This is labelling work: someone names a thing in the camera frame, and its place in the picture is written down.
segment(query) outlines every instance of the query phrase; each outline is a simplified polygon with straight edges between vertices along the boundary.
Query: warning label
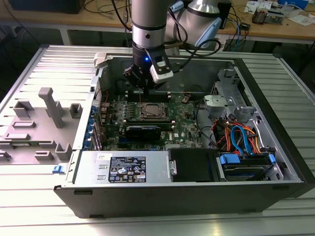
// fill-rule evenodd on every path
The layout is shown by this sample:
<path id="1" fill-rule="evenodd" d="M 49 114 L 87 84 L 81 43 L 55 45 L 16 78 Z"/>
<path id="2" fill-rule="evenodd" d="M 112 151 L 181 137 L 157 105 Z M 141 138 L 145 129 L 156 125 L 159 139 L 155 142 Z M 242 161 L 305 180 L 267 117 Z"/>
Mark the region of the warning label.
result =
<path id="1" fill-rule="evenodd" d="M 146 182 L 146 157 L 112 157 L 108 181 L 110 183 Z"/>

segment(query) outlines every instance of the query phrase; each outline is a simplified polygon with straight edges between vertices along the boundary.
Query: sticker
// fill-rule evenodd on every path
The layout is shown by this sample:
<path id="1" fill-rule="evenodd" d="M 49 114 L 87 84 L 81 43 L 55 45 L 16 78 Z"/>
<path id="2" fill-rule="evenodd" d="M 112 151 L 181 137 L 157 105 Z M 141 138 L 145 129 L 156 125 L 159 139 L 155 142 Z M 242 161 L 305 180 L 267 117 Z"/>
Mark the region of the sticker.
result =
<path id="1" fill-rule="evenodd" d="M 111 153 L 103 153 L 103 152 L 100 152 L 97 154 L 97 160 L 110 160 L 110 158 L 113 156 L 113 154 Z"/>
<path id="2" fill-rule="evenodd" d="M 111 157 L 110 183 L 146 182 L 146 157 Z"/>

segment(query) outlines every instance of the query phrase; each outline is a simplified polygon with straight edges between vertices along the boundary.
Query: motherboard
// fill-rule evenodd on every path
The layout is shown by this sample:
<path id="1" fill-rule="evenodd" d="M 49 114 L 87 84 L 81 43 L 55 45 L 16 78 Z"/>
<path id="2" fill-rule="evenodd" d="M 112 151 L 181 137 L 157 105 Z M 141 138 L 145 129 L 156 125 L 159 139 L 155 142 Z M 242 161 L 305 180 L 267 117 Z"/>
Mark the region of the motherboard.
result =
<path id="1" fill-rule="evenodd" d="M 184 94 L 118 95 L 102 104 L 103 150 L 168 150 L 201 148 L 195 124 L 195 101 Z"/>

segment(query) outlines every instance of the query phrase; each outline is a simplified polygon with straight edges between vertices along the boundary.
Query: circuit board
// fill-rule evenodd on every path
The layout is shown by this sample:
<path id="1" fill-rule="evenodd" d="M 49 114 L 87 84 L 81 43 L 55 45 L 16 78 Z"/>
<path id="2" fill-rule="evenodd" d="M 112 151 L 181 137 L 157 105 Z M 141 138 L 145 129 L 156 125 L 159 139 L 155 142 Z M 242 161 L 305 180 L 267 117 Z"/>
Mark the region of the circuit board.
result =
<path id="1" fill-rule="evenodd" d="M 167 103 L 128 102 L 117 96 L 109 100 L 102 114 L 106 139 L 103 150 L 167 150 L 169 148 L 201 148 L 200 133 L 194 122 L 194 102 L 182 102 L 184 95 L 174 95 Z M 126 141 L 128 126 L 157 126 L 159 140 Z"/>

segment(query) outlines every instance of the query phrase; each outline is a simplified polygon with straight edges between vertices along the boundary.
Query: black box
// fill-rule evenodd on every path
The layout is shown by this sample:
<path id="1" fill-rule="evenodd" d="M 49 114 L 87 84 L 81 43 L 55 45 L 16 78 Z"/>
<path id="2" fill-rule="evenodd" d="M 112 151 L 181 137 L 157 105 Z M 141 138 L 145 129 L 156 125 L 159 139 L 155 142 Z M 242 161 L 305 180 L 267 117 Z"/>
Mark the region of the black box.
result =
<path id="1" fill-rule="evenodd" d="M 222 19 L 220 29 L 224 29 L 228 14 L 230 12 L 232 3 L 230 0 L 219 0 L 218 9 L 220 10 L 219 17 Z"/>
<path id="2" fill-rule="evenodd" d="M 9 0 L 13 10 L 78 14 L 85 0 Z"/>

